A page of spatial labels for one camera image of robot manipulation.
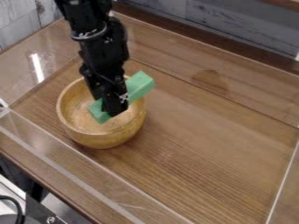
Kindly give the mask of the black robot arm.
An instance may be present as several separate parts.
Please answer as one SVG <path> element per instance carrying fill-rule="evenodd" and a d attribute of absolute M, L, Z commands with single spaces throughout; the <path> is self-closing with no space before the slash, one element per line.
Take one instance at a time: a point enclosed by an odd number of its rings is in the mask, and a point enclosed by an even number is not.
<path fill-rule="evenodd" d="M 54 0 L 78 43 L 88 90 L 101 100 L 101 111 L 117 116 L 128 109 L 124 64 L 129 58 L 126 28 L 109 15 L 112 0 Z"/>

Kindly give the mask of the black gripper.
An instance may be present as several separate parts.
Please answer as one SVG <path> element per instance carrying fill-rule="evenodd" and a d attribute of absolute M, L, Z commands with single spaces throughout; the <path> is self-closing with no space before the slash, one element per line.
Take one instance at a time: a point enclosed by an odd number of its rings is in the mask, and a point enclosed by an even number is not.
<path fill-rule="evenodd" d="M 102 110 L 110 117 L 128 109 L 124 64 L 129 58 L 126 28 L 116 17 L 70 20 L 70 38 L 78 43 L 84 77 L 94 100 L 101 99 Z"/>

